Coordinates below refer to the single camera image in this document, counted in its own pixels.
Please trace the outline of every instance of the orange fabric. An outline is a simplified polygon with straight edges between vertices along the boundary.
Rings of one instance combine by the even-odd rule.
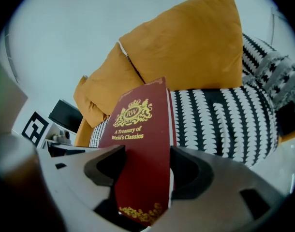
[[[188,0],[120,42],[145,82],[170,90],[241,86],[242,30],[234,0]]]
[[[281,141],[281,143],[283,143],[283,142],[286,142],[286,141],[291,140],[293,138],[295,138],[295,131],[293,131],[292,133],[289,133],[285,136],[280,137],[280,141]]]
[[[82,85],[85,95],[105,114],[113,112],[120,96],[144,84],[116,43],[102,66]]]
[[[86,77],[82,77],[74,92],[74,101],[78,106],[80,113],[94,128],[106,119],[106,115],[82,92],[82,85],[86,82]]]
[[[91,135],[94,128],[92,128],[86,119],[82,119],[78,132],[76,133],[74,146],[89,147]]]

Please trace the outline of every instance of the patterned fabric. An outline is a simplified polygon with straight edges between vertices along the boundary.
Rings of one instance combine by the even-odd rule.
[[[105,126],[107,125],[109,119],[106,119],[104,122],[99,124],[97,127],[95,127],[93,134],[91,135],[89,146],[93,148],[97,148],[99,145],[99,141],[103,135]]]
[[[295,104],[295,63],[270,45],[243,34],[243,84],[255,81],[263,87],[279,110]]]
[[[262,161],[278,144],[271,101],[258,86],[171,92],[177,145],[242,162]],[[95,128],[97,147],[107,120]]]

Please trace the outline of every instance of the gold ornament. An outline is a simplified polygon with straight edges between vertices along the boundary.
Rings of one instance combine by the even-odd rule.
[[[155,203],[154,208],[155,209],[153,209],[153,211],[149,210],[148,213],[143,213],[141,209],[137,211],[135,209],[132,209],[131,207],[120,207],[119,210],[129,215],[130,217],[137,218],[141,222],[147,222],[152,225],[161,216],[162,213],[162,206],[160,203]]]
[[[152,103],[148,103],[148,99],[140,105],[141,100],[134,100],[128,105],[128,108],[122,108],[122,111],[115,119],[114,127],[123,127],[136,124],[138,122],[147,121],[152,118]]]

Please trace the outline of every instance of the red book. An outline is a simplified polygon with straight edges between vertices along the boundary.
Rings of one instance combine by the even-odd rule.
[[[171,114],[165,78],[147,83],[120,97],[99,144],[126,145],[126,164],[115,184],[118,210],[145,226],[168,208]]]

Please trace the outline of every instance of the throw pillow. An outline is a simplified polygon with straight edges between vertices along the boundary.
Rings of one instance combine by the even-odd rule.
[[[188,0],[120,42],[145,82],[170,90],[241,85],[242,30],[234,0]]]
[[[101,111],[110,115],[122,94],[142,84],[119,43],[116,43],[102,66],[82,85],[82,90]]]
[[[278,145],[275,111],[258,85],[171,92],[177,145],[259,163]]]
[[[89,125],[94,128],[103,122],[107,116],[102,111],[100,111],[100,109],[82,92],[82,85],[85,82],[86,77],[83,76],[74,91],[74,101],[78,106],[80,113],[89,123]]]

